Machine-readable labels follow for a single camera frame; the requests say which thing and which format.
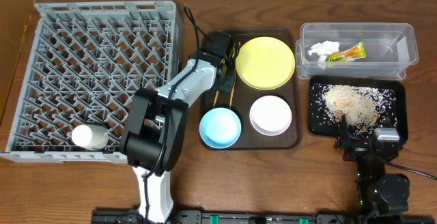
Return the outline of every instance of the clear plastic container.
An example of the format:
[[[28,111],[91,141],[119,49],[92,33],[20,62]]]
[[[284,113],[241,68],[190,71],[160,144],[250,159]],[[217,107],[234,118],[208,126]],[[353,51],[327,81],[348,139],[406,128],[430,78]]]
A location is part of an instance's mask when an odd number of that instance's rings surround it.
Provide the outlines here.
[[[414,29],[406,23],[306,23],[296,43],[296,69],[301,79],[314,75],[401,80],[405,69],[419,62]],[[308,54],[314,44],[339,42],[340,51],[364,42],[366,58],[330,62],[325,69],[317,54]]]

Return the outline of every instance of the dish rack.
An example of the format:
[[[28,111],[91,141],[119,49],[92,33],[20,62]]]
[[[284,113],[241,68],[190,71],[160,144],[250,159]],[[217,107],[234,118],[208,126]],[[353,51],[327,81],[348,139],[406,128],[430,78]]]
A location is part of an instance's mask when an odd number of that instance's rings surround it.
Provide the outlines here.
[[[132,95],[142,87],[160,87],[178,73],[183,24],[175,3],[39,3],[36,8],[42,18],[0,156],[27,163],[126,163],[119,140]],[[107,146],[90,152],[73,144],[72,130],[81,124],[107,127]]]

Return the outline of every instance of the wooden table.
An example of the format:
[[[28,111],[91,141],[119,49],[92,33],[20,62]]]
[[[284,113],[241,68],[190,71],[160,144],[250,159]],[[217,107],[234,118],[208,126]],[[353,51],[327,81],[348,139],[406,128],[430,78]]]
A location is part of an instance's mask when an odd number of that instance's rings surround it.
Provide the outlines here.
[[[37,0],[38,2],[139,0]],[[296,39],[308,22],[410,23],[420,62],[402,82],[407,92],[410,138],[400,157],[407,167],[437,175],[437,0],[172,0],[183,15],[190,5],[205,31],[286,27]],[[5,148],[29,58],[39,14],[34,10],[5,117],[0,146]],[[184,19],[184,56],[195,51],[195,35]],[[308,81],[299,81],[304,138],[293,150],[212,152],[198,139],[199,103],[190,110],[182,155],[171,172],[177,205],[204,210],[314,213],[320,208],[355,213],[356,163],[342,161],[334,140],[310,135]],[[437,182],[411,179],[409,215],[437,218]],[[128,165],[110,163],[18,164],[0,161],[0,222],[88,223],[95,208],[136,208],[139,188]]]

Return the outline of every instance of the light blue bowl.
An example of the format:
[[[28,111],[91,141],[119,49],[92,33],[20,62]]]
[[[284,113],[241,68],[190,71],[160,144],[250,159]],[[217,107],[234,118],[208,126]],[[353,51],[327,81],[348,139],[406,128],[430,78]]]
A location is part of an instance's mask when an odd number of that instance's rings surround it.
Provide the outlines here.
[[[202,140],[210,147],[228,148],[241,134],[241,121],[230,109],[215,108],[202,117],[199,132]]]

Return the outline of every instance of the yellow plate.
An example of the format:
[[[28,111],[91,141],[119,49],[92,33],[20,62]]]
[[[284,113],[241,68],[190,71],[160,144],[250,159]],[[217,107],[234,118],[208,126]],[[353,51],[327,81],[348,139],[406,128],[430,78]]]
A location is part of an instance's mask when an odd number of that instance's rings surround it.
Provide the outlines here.
[[[249,86],[270,90],[287,83],[294,72],[294,55],[282,41],[258,37],[244,44],[236,60],[240,78]]]

